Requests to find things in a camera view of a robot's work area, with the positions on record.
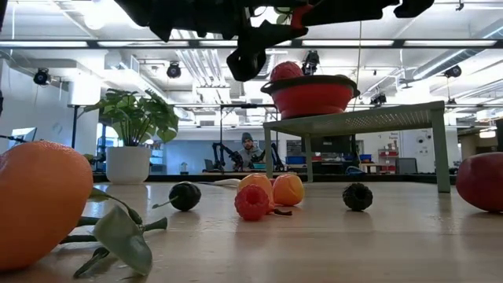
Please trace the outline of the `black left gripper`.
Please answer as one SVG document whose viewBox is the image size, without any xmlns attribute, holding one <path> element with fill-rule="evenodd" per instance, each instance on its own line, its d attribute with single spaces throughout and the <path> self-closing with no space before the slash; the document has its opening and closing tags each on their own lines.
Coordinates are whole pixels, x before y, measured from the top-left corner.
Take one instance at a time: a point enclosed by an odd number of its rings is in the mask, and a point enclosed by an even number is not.
<svg viewBox="0 0 503 283">
<path fill-rule="evenodd" d="M 266 49 L 304 36 L 308 28 L 272 24 L 265 20 L 252 27 L 248 7 L 236 0 L 116 0 L 116 4 L 138 26 L 149 28 L 167 42 L 176 30 L 208 33 L 225 40 L 237 36 L 237 48 L 226 63 L 236 81 L 254 79 L 266 62 Z"/>
</svg>

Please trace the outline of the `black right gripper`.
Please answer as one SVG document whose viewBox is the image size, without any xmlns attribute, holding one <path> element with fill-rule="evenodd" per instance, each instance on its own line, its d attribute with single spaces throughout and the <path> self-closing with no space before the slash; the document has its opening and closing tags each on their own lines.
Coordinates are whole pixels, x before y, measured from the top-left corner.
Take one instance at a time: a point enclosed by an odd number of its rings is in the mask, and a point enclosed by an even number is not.
<svg viewBox="0 0 503 283">
<path fill-rule="evenodd" d="M 342 0 L 319 2 L 302 15 L 303 26 L 379 20 L 383 10 L 394 7 L 398 18 L 417 17 L 429 9 L 434 0 Z"/>
</svg>

